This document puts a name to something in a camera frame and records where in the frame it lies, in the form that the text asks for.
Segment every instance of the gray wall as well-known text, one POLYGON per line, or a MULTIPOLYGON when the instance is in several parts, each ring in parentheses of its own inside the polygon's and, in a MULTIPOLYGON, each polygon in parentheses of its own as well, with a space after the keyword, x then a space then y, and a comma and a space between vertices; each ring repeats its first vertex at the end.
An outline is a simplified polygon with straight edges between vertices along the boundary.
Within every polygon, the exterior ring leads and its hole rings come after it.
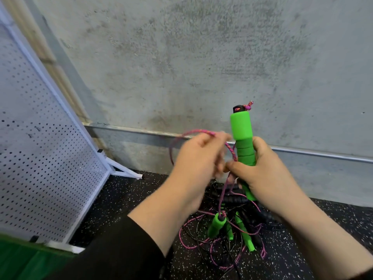
MULTIPOLYGON (((253 131, 279 146, 373 156, 373 0, 26 0, 90 119, 253 131)), ((167 173, 167 140, 96 130, 114 157, 167 173)), ((282 158, 310 196, 373 205, 372 165, 282 158)))

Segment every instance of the perforated metal panel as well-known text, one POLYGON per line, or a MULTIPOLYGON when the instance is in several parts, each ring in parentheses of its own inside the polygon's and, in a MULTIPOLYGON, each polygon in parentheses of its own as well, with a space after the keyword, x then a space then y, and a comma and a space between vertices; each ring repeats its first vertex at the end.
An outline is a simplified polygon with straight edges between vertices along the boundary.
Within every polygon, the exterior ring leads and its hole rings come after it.
POLYGON ((107 168, 0 26, 0 226, 62 241, 107 168))

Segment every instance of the jump rope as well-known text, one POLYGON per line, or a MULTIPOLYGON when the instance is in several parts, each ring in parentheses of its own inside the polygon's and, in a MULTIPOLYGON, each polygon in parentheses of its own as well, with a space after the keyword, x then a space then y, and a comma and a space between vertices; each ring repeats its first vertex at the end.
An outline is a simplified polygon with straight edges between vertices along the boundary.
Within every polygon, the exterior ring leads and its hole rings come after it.
MULTIPOLYGON (((251 109, 251 105, 252 104, 253 104, 253 102, 251 101, 248 105, 243 105, 243 107, 245 108, 246 111, 249 111, 251 109)), ((210 135, 212 137, 214 137, 216 135, 215 132, 208 131, 208 130, 205 130, 205 129, 194 129, 192 131, 185 132, 181 136, 175 138, 175 140, 172 142, 172 144, 169 147, 170 160, 171 160, 171 163, 173 165, 174 165, 174 162, 173 162, 173 158, 172 158, 172 149, 175 146, 175 144, 179 140, 185 138, 186 136, 188 136, 190 134, 197 134, 197 133, 206 133, 206 134, 208 134, 208 135, 210 135)), ((235 153, 235 146, 236 146, 236 144, 234 144, 233 147, 231 147, 226 142, 225 146, 231 152, 232 159, 234 161, 237 161, 237 156, 236 156, 236 153, 235 153)), ((222 216, 222 217, 226 218, 226 221, 229 223, 229 225, 232 226, 233 228, 235 228, 235 230, 237 230, 238 232, 240 232, 240 233, 236 233, 236 232, 234 233, 235 240, 234 240, 234 244, 233 244, 232 247, 231 247, 230 240, 228 240, 228 246, 226 245, 226 237, 222 236, 221 234, 219 236, 217 236, 216 238, 213 238, 213 239, 209 239, 209 238, 206 238, 205 240, 199 240, 198 239, 198 227, 199 227, 201 221, 206 216, 209 216, 209 215, 215 216, 215 213, 211 212, 211 210, 213 210, 212 206, 209 208, 208 211, 198 210, 197 212, 201 213, 198 216, 192 216, 191 215, 191 217, 184 223, 184 225, 182 226, 182 228, 179 231, 180 243, 183 245, 183 247, 185 249, 198 249, 199 253, 200 253, 201 257, 202 257, 202 259, 204 260, 204 262, 206 262, 206 259, 205 259, 205 257, 202 254, 202 251, 204 251, 205 253, 207 253, 209 255, 209 259, 211 260, 211 263, 214 266, 216 266, 217 268, 219 268, 220 270, 222 270, 224 272, 224 274, 220 277, 220 279, 222 279, 233 268, 236 269, 239 278, 241 278, 240 277, 240 273, 239 273, 238 268, 237 268, 237 264, 238 264, 238 262, 239 262, 239 260, 240 260, 240 258, 242 256, 242 253, 246 249, 246 246, 244 245, 243 240, 242 240, 242 234, 259 235, 260 230, 263 228, 263 224, 259 223, 259 224, 255 225, 255 226, 253 226, 252 229, 255 230, 254 233, 248 233, 248 232, 246 232, 244 230, 241 230, 241 228, 239 228, 239 226, 235 225, 232 222, 234 220, 234 218, 232 218, 231 220, 229 220, 229 218, 227 216, 227 212, 228 211, 233 211, 236 208, 241 207, 243 205, 241 205, 241 206, 234 206, 232 208, 224 207, 224 209, 222 209, 222 203, 223 203, 223 200, 224 200, 224 196, 226 195, 226 190, 227 189, 228 189, 227 194, 229 194, 229 195, 243 196, 245 198, 247 197, 244 194, 234 193, 233 192, 233 187, 234 187, 235 180, 236 180, 236 177, 234 176, 234 174, 228 173, 228 177, 227 177, 227 179, 226 179, 226 181, 224 183, 224 186, 223 186, 223 188, 221 190, 221 194, 220 194, 220 198, 219 198, 219 203, 218 203, 218 207, 217 207, 217 212, 218 212, 219 216, 222 216), (193 234, 192 234, 192 232, 190 231, 190 228, 189 228, 189 225, 193 224, 193 223, 197 223, 197 225, 196 225, 197 229, 196 229, 195 236, 193 236, 193 234), (182 231, 185 231, 185 233, 191 239, 193 239, 196 242, 196 244, 193 245, 193 246, 186 245, 185 242, 182 239, 182 231), (231 252, 234 250, 235 244, 239 240, 238 235, 241 236, 241 245, 240 245, 239 250, 236 250, 237 251, 236 256, 233 257, 231 255, 231 252), (215 257, 219 257, 219 256, 222 255, 221 253, 220 254, 219 253, 214 253, 214 248, 216 247, 217 244, 220 244, 222 250, 226 251, 225 254, 229 256, 229 258, 231 260, 231 265, 224 265, 224 264, 221 264, 221 263, 219 264, 218 261, 215 259, 215 257)), ((258 207, 258 205, 253 200, 250 200, 250 202, 254 205, 254 207, 256 208, 256 210, 258 210, 259 212, 261 212, 260 208, 258 207)), ((264 247, 264 242, 263 242, 263 240, 262 240, 262 238, 260 236, 259 236, 259 238, 260 238, 261 244, 262 244, 262 249, 261 249, 261 252, 260 252, 260 256, 262 258, 265 258, 265 256, 266 256, 267 253, 266 253, 266 250, 265 250, 265 247, 264 247)))

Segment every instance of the finger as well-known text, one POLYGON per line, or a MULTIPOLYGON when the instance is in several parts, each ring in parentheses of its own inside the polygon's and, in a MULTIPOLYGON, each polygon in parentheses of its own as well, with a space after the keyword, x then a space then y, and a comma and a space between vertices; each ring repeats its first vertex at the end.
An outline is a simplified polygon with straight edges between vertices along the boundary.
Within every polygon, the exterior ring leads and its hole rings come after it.
POLYGON ((264 139, 262 139, 258 136, 253 137, 253 146, 254 146, 254 149, 256 150, 258 156, 263 155, 266 151, 268 151, 270 149, 270 147, 264 141, 264 139))
POLYGON ((217 155, 226 141, 231 138, 232 137, 225 132, 217 132, 216 135, 206 144, 205 149, 208 152, 217 155))
POLYGON ((211 141, 212 138, 213 136, 203 132, 190 139, 190 142, 195 143, 198 146, 204 147, 209 141, 211 141))
POLYGON ((247 183, 251 182, 251 179, 255 173, 255 166, 247 166, 241 162, 229 161, 225 164, 233 174, 237 177, 244 179, 247 183))

